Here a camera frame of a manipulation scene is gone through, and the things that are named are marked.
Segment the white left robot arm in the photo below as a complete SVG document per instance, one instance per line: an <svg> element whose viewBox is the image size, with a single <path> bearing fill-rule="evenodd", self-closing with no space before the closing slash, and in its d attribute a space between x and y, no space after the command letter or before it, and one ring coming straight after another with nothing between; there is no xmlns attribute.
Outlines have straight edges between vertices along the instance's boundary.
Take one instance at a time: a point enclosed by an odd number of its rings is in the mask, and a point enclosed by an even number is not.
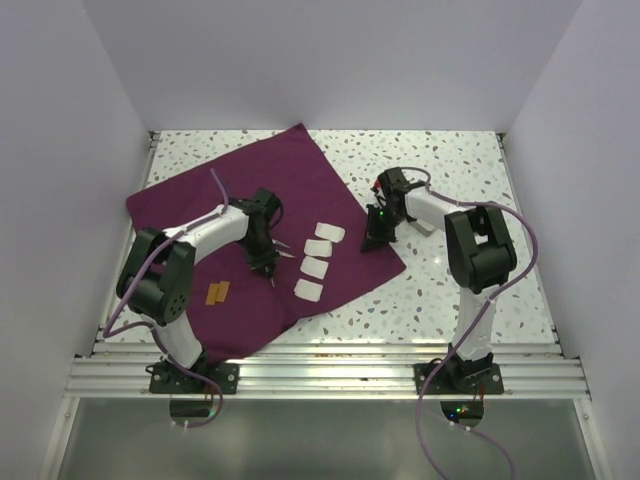
<svg viewBox="0 0 640 480"><path fill-rule="evenodd" d="M121 270L116 295L120 303L103 335L113 334L119 312L127 307L151 329L167 360L172 379L185 392L201 390L208 379L201 342L187 316L197 263L217 250L240 244L252 272L272 280L279 257L272 218L283 214L282 201L260 188L249 199L223 196L211 212L181 226L138 231Z"/></svg>

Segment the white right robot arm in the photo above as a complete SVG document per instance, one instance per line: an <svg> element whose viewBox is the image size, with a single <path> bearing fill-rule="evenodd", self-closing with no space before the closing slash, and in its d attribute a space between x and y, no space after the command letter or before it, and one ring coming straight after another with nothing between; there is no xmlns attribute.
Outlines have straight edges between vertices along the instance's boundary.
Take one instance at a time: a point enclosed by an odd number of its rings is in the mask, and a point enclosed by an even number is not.
<svg viewBox="0 0 640 480"><path fill-rule="evenodd" d="M431 189L430 181L410 182L394 167L378 175L367 206L363 253L397 241L402 222L425 222L445 234L448 269L460 288L458 323L449 344L445 379L451 389L468 392L493 363L491 296L509 280L517 255L501 209L487 202L465 202Z"/></svg>

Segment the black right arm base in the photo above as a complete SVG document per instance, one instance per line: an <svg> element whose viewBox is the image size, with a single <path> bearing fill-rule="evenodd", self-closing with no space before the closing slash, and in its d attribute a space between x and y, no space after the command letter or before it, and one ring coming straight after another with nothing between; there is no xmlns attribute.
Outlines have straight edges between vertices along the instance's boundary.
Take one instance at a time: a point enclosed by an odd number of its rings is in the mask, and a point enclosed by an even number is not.
<svg viewBox="0 0 640 480"><path fill-rule="evenodd" d="M436 373L426 395L501 395L505 392L500 367L489 354L480 360L452 357Z"/></svg>

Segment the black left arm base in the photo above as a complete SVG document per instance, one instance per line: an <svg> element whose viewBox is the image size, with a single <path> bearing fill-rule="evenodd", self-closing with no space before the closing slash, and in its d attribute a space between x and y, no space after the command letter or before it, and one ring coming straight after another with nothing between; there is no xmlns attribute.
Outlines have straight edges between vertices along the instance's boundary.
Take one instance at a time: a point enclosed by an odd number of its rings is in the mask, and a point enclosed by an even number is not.
<svg viewBox="0 0 640 480"><path fill-rule="evenodd" d="M190 369L178 367L169 360L148 365L149 392L152 394L204 394L237 392L240 366L236 363L209 363L201 355Z"/></svg>

